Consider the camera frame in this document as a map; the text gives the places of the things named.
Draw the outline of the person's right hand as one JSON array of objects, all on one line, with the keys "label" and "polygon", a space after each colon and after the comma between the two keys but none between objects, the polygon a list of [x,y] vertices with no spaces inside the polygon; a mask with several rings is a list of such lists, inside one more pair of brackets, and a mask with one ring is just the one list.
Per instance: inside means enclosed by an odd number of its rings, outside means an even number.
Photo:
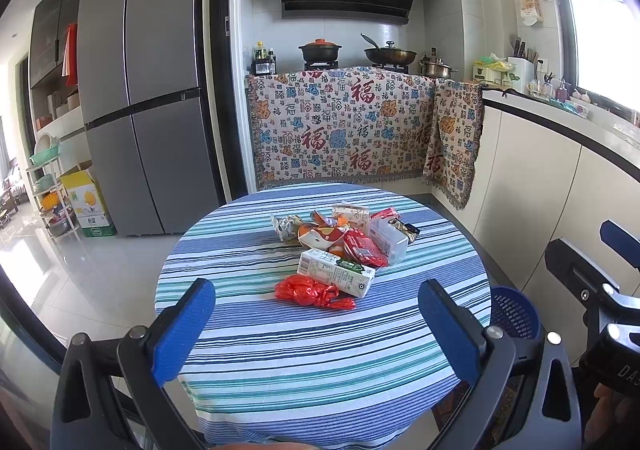
[{"label": "person's right hand", "polygon": [[597,399],[584,431],[585,449],[638,449],[639,399],[599,384]]}]

